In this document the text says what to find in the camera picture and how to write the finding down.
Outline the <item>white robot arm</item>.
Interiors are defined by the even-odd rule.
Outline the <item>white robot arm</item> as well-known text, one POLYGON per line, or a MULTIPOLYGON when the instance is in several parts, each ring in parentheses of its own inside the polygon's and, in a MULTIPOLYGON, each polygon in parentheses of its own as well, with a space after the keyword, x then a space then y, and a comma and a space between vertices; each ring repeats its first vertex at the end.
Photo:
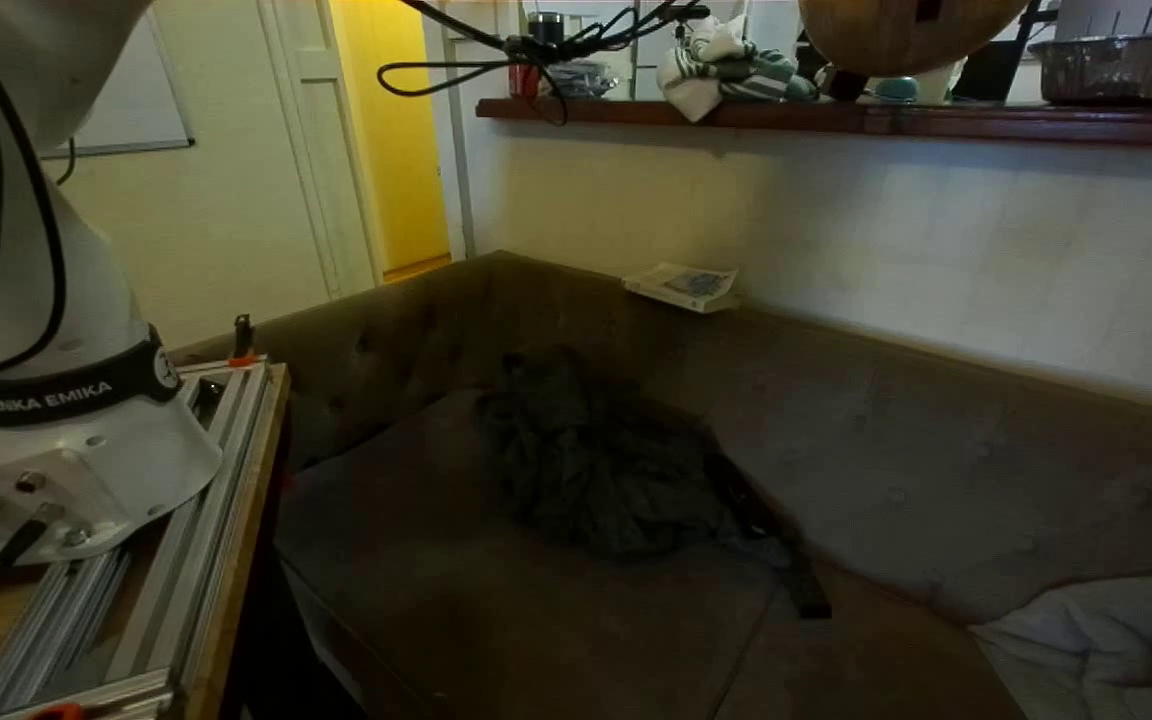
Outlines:
POLYGON ((220 447, 100 237, 43 173, 152 0, 0 0, 0 566, 96 557, 220 447))

